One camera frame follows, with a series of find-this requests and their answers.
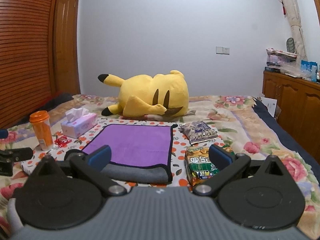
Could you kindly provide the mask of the blue white boxes on cabinet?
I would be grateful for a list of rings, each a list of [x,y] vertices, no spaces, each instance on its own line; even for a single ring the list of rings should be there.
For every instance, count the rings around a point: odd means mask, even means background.
[[[319,66],[317,62],[302,60],[300,70],[302,79],[319,83]]]

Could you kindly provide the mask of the yellow Pikachu plush toy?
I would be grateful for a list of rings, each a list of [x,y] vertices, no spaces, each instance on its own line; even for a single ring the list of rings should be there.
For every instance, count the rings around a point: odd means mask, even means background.
[[[189,92],[184,75],[178,70],[169,74],[136,75],[122,79],[112,74],[100,74],[98,80],[118,87],[118,102],[106,107],[103,116],[122,114],[127,118],[145,115],[183,116],[189,106]]]

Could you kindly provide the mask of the green yellow snack bag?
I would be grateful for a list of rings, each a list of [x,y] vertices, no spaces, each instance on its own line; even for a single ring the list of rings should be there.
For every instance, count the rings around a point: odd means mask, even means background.
[[[189,146],[186,149],[184,164],[191,187],[212,178],[219,169],[209,159],[209,147]]]

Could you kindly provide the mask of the stack of books and papers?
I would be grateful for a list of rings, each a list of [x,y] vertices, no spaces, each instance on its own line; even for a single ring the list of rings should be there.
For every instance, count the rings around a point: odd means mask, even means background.
[[[287,63],[296,63],[297,54],[287,51],[267,48],[267,60],[265,71],[273,73],[281,73],[281,68]]]

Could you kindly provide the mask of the orange lidded plastic bottle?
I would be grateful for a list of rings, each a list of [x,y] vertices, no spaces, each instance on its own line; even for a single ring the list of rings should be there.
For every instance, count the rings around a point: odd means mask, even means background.
[[[53,146],[53,137],[50,129],[50,116],[47,111],[36,111],[30,115],[29,121],[43,151]]]

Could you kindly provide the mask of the white wall switch plate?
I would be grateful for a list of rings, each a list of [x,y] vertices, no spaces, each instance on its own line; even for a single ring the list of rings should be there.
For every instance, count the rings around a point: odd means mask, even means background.
[[[216,53],[217,54],[223,54],[223,55],[229,55],[230,54],[230,49],[228,47],[216,47]]]

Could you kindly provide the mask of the wooden door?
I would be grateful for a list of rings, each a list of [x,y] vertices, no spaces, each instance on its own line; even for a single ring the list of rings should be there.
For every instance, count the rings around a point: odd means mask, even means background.
[[[80,93],[77,54],[79,0],[56,0],[53,59],[56,88],[72,95]]]

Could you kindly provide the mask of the purple and grey towel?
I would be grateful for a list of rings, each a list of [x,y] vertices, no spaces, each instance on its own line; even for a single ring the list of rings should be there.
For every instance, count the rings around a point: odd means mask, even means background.
[[[102,172],[111,179],[167,184],[172,182],[171,152],[176,127],[176,124],[107,125],[83,151],[92,153],[103,145],[110,146],[111,161]]]

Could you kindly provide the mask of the red candy wrapper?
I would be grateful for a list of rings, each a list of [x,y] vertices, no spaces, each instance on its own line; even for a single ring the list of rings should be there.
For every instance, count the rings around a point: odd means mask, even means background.
[[[54,141],[54,144],[56,144],[57,146],[59,147],[65,147],[67,146],[70,142],[72,142],[71,139],[69,139],[68,137],[66,137],[65,135],[57,138],[55,141]]]

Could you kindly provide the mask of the floral bed blanket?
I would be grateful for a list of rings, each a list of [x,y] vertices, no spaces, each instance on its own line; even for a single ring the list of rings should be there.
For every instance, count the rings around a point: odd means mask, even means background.
[[[319,237],[319,165],[291,136],[289,136],[268,113],[266,107],[250,96],[240,96],[239,104],[231,104],[230,96],[199,96],[189,102],[186,115],[175,118],[177,124],[193,121],[204,121],[217,129],[218,138],[214,144],[245,153],[254,160],[265,159],[268,155],[277,155],[297,182],[304,194],[306,207],[298,224],[311,239]],[[8,129],[9,135],[1,140],[1,149],[11,150],[30,147],[33,157],[23,163],[16,163],[13,175],[1,177],[1,233],[4,237],[10,235],[7,221],[7,205],[14,189],[21,187],[28,174],[45,155],[63,158],[71,149],[84,148],[108,124],[131,124],[167,126],[169,119],[161,117],[144,117],[130,120],[120,115],[101,116],[101,111],[115,102],[115,98],[92,95],[75,95],[72,100],[58,105],[49,112],[53,139],[62,136],[61,122],[65,113],[71,108],[84,107],[98,115],[95,127],[78,139],[72,139],[67,145],[53,146],[49,151],[43,151],[35,137],[32,125],[26,122]]]

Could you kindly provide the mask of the purple white snack bag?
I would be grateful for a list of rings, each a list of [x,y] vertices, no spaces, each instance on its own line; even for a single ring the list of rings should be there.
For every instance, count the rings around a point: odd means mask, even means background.
[[[182,124],[180,131],[187,137],[191,145],[207,142],[218,137],[217,130],[204,121]]]

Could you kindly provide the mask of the wooden sideboard cabinet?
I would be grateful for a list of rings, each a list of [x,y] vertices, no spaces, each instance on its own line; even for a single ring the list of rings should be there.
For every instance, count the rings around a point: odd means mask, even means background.
[[[319,161],[319,83],[264,71],[262,93],[277,100],[282,129]]]

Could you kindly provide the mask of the pink tissue box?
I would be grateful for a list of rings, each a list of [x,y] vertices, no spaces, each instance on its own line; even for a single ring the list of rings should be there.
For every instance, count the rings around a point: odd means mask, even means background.
[[[97,124],[97,114],[86,108],[72,108],[65,113],[66,121],[61,123],[63,135],[79,138]]]

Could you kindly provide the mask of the wooden slatted headboard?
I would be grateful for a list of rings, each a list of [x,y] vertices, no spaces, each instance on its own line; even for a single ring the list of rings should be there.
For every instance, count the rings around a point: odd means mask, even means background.
[[[56,0],[1,0],[1,128],[52,99]]]

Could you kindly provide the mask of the cream curtain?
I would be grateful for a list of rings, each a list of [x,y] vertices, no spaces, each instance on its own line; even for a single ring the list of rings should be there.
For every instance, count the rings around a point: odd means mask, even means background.
[[[300,13],[297,0],[282,0],[286,10],[287,19],[291,28],[292,37],[295,42],[297,62],[307,60],[305,51],[303,29],[300,20]]]

